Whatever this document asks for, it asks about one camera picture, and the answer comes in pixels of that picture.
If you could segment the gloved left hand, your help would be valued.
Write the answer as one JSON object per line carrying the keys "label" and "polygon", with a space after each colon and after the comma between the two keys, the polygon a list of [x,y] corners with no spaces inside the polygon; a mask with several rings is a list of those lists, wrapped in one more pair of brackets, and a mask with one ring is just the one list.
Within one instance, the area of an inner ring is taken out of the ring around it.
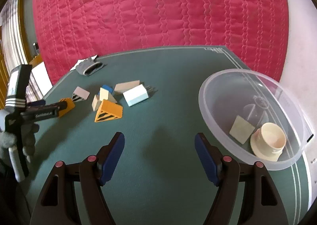
{"label": "gloved left hand", "polygon": [[[39,125],[30,123],[21,126],[21,140],[23,143],[23,154],[28,162],[35,153],[35,133],[39,131]],[[17,145],[17,137],[14,134],[1,130],[1,160],[8,166],[11,165],[9,148]]]}

